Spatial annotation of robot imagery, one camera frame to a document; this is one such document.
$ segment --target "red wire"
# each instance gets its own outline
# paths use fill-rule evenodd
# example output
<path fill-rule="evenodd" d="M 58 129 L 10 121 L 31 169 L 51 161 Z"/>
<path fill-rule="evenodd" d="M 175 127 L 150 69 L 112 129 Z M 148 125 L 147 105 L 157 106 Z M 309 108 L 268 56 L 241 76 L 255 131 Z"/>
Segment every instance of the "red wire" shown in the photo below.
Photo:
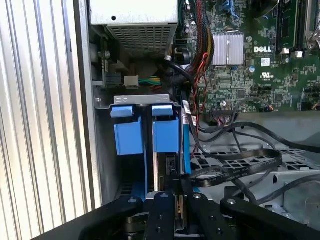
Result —
<path fill-rule="evenodd" d="M 206 79 L 206 76 L 205 76 L 205 73 L 203 72 L 202 73 L 202 76 L 201 76 L 201 71 L 204 71 L 205 67 L 206 67 L 206 60 L 208 58 L 209 54 L 207 52 L 205 52 L 202 56 L 202 61 L 201 61 L 201 64 L 197 70 L 197 77 L 196 77 L 196 81 L 195 81 L 195 85 L 194 85 L 194 88 L 197 89 L 198 88 L 198 83 L 201 79 L 201 77 L 204 78 L 204 81 L 205 81 L 205 89 L 204 89 L 204 94 L 203 94 L 203 99 L 204 99 L 204 102 L 203 102 L 203 105 L 200 109 L 201 112 L 204 111 L 205 109 L 205 105 L 206 105 L 206 98 L 207 98 L 207 93 L 208 93 L 208 81 Z M 194 92 L 193 93 L 193 99 L 195 100 L 196 99 L 196 96 L 197 96 L 197 92 Z M 199 120 L 200 120 L 200 117 L 199 117 L 199 113 L 197 113 L 197 104 L 194 103 L 194 109 L 195 109 L 195 112 L 196 112 L 196 135 L 198 136 L 199 135 Z M 194 146 L 194 149 L 192 151 L 192 154 L 191 154 L 191 158 L 194 156 L 194 154 L 196 153 L 196 150 L 197 150 L 197 146 L 195 145 Z"/>

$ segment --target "black cable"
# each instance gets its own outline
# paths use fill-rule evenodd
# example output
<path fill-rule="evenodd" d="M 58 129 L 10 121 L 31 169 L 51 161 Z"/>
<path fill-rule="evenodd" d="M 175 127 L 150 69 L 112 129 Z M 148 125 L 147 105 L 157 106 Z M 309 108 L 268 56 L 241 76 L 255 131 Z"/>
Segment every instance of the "black cable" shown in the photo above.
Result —
<path fill-rule="evenodd" d="M 258 139 L 260 141 L 263 141 L 263 142 L 269 144 L 270 147 L 273 148 L 273 150 L 277 150 L 276 146 L 272 142 L 270 142 L 269 140 L 264 139 L 263 137 L 256 136 L 256 135 L 251 135 L 251 134 L 247 134 L 247 133 L 243 133 L 243 132 L 240 132 L 240 131 L 234 131 L 234 132 L 237 135 L 246 136 L 246 137 L 250 137 L 250 138 L 253 138 L 253 139 Z"/>
<path fill-rule="evenodd" d="M 298 143 L 295 143 L 295 142 L 288 141 L 288 140 L 282 138 L 281 136 L 278 136 L 274 132 L 270 131 L 269 129 L 265 128 L 264 126 L 261 126 L 259 124 L 253 123 L 253 122 L 246 122 L 246 121 L 235 122 L 233 124 L 230 124 L 229 126 L 226 126 L 224 129 L 222 129 L 214 137 L 212 137 L 212 138 L 210 138 L 208 140 L 204 140 L 202 142 L 211 143 L 211 142 L 217 140 L 218 138 L 220 138 L 223 134 L 225 134 L 225 133 L 227 133 L 229 131 L 232 131 L 235 128 L 240 128 L 240 127 L 249 127 L 249 128 L 257 129 L 257 130 L 263 132 L 264 134 L 267 134 L 271 138 L 277 140 L 278 142 L 282 143 L 283 145 L 286 145 L 286 146 L 288 146 L 288 147 L 290 147 L 292 149 L 300 149 L 300 150 L 303 150 L 303 151 L 320 154 L 320 147 L 308 146 L 308 145 L 303 145 L 303 144 L 298 144 Z"/>
<path fill-rule="evenodd" d="M 191 183 L 194 187 L 197 187 L 197 188 L 208 188 L 208 187 L 217 186 L 226 182 L 230 182 L 236 179 L 240 179 L 243 177 L 247 177 L 250 175 L 254 175 L 257 173 L 261 173 L 264 171 L 268 171 L 270 169 L 277 168 L 279 165 L 282 164 L 281 154 L 280 153 L 278 154 L 279 154 L 279 157 L 275 157 L 274 159 L 271 159 L 269 161 L 264 161 L 248 167 L 230 169 L 227 173 L 222 173 L 220 175 L 212 176 L 205 179 L 192 179 Z"/>
<path fill-rule="evenodd" d="M 265 172 L 265 174 L 263 174 L 262 177 L 258 178 L 257 180 L 253 181 L 252 183 L 248 184 L 246 187 L 248 189 L 258 185 L 259 183 L 261 183 L 266 177 L 269 176 L 269 174 L 273 171 L 273 169 L 269 169 L 268 171 Z M 238 190 L 236 191 L 234 194 L 232 194 L 232 197 L 238 196 L 242 191 Z"/>
<path fill-rule="evenodd" d="M 220 173 L 227 173 L 228 170 L 221 167 L 221 166 L 212 166 L 211 169 L 215 170 L 216 172 L 220 172 Z M 204 173 L 202 172 L 202 170 L 200 171 L 196 171 L 193 174 L 191 174 L 189 177 L 190 179 L 195 179 L 201 175 L 203 175 Z M 258 205 L 257 199 L 255 197 L 255 195 L 249 190 L 249 188 L 240 180 L 240 179 L 236 179 L 233 180 L 232 183 L 238 188 L 240 189 L 240 192 L 242 192 L 252 204 Z"/>
<path fill-rule="evenodd" d="M 269 194 L 268 196 L 265 196 L 265 197 L 259 199 L 258 204 L 261 205 L 261 204 L 265 204 L 267 202 L 270 202 L 270 201 L 276 199 L 277 197 L 280 197 L 282 194 L 289 191 L 290 189 L 293 189 L 301 184 L 305 184 L 305 183 L 312 182 L 312 181 L 320 181 L 320 174 L 305 176 L 305 177 L 299 178 L 295 181 L 292 181 L 289 184 L 285 185 L 284 187 L 278 189 L 277 191 L 274 191 L 273 193 Z"/>
<path fill-rule="evenodd" d="M 181 95 L 182 95 L 182 99 L 186 101 L 186 99 L 187 99 L 186 93 L 183 91 L 183 92 L 181 92 Z M 189 121 L 189 126 L 191 129 L 194 141 L 195 141 L 197 147 L 206 156 L 211 157 L 213 159 L 217 159 L 217 160 L 221 161 L 222 163 L 225 163 L 226 161 L 231 161 L 231 160 L 241 160 L 241 159 L 259 157 L 259 156 L 269 156 L 269 157 L 274 158 L 270 161 L 255 164 L 253 166 L 232 169 L 232 170 L 228 171 L 227 173 L 223 173 L 218 176 L 210 177 L 207 179 L 193 179 L 192 183 L 193 183 L 194 187 L 199 187 L 199 188 L 212 187 L 212 186 L 219 185 L 219 184 L 222 184 L 225 182 L 229 182 L 229 181 L 233 181 L 233 180 L 236 180 L 239 178 L 243 178 L 245 176 L 264 172 L 264 171 L 267 171 L 271 168 L 272 169 L 276 168 L 282 164 L 281 154 L 279 152 L 277 152 L 275 150 L 271 150 L 271 149 L 256 149 L 256 150 L 246 151 L 246 152 L 243 152 L 240 154 L 232 154 L 232 155 L 215 155 L 215 154 L 211 154 L 211 153 L 204 151 L 204 149 L 202 148 L 202 146 L 199 142 L 199 139 L 197 138 L 197 133 L 196 133 L 195 126 L 193 125 L 190 110 L 188 109 L 188 106 L 185 105 L 184 107 L 185 108 L 187 107 L 187 109 L 185 111 L 187 113 L 186 115 L 187 115 L 187 119 Z"/>
<path fill-rule="evenodd" d="M 233 138 L 234 138 L 234 140 L 235 140 L 235 143 L 236 143 L 236 145 L 237 145 L 240 153 L 242 153 L 241 146 L 240 146 L 240 143 L 239 143 L 239 140 L 238 140 L 238 138 L 237 138 L 237 135 L 236 135 L 236 131 L 235 131 L 235 130 L 232 131 L 232 135 L 233 135 Z"/>
<path fill-rule="evenodd" d="M 262 99 L 260 99 L 260 98 L 258 98 L 258 97 L 248 97 L 248 98 L 245 98 L 244 100 L 242 100 L 241 102 L 239 102 L 239 103 L 234 107 L 234 110 L 233 110 L 233 113 L 232 113 L 232 117 L 231 117 L 231 123 L 232 123 L 232 124 L 233 124 L 234 121 L 235 121 L 235 118 L 236 118 L 236 114 L 237 114 L 238 109 L 241 107 L 242 104 L 244 104 L 245 102 L 249 102 L 249 101 L 257 101 L 257 102 L 261 102 L 261 103 L 267 105 L 268 107 L 271 106 L 269 103 L 267 103 L 266 101 L 263 101 Z"/>
<path fill-rule="evenodd" d="M 199 126 L 199 131 L 204 134 L 213 134 L 213 133 L 216 133 L 216 132 L 222 130 L 223 128 L 224 128 L 224 126 L 222 126 L 222 125 L 221 126 L 210 126 L 207 128 Z"/>
<path fill-rule="evenodd" d="M 173 61 L 168 61 L 168 60 L 165 60 L 164 62 L 165 62 L 165 64 L 168 65 L 169 68 L 176 70 L 178 73 L 183 75 L 186 79 L 188 79 L 189 82 L 191 83 L 192 87 L 195 85 L 195 79 L 186 70 L 184 70 L 182 67 L 180 67 L 178 64 L 174 63 Z"/>

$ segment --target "green wire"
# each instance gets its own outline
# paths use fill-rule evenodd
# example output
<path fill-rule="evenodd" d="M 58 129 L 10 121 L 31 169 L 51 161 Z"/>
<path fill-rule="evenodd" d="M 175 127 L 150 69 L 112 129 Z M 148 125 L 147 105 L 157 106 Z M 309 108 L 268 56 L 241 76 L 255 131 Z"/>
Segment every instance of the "green wire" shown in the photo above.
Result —
<path fill-rule="evenodd" d="M 161 82 L 151 81 L 148 79 L 139 79 L 139 84 L 151 84 L 156 86 L 161 86 Z"/>

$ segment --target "blue tab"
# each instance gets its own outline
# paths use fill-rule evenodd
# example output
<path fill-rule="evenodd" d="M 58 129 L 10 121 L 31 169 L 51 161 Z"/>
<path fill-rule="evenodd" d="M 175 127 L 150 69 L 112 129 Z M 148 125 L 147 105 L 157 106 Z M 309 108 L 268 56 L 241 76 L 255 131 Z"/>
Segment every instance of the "blue tab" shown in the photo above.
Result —
<path fill-rule="evenodd" d="M 114 134 L 119 156 L 144 153 L 141 116 L 137 122 L 115 124 Z"/>
<path fill-rule="evenodd" d="M 179 119 L 153 122 L 153 147 L 155 153 L 179 152 Z"/>
<path fill-rule="evenodd" d="M 174 111 L 172 105 L 155 105 L 152 106 L 152 116 L 173 116 Z"/>
<path fill-rule="evenodd" d="M 132 106 L 114 106 L 111 111 L 111 118 L 127 118 L 134 114 Z"/>

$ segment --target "dell logo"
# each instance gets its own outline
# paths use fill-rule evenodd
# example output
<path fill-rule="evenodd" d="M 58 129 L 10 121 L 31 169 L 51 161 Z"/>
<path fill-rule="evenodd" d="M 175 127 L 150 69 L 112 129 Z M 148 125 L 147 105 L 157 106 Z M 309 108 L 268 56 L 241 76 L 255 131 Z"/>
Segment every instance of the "dell logo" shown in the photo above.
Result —
<path fill-rule="evenodd" d="M 268 46 L 255 46 L 253 51 L 255 53 L 272 53 L 271 47 Z"/>

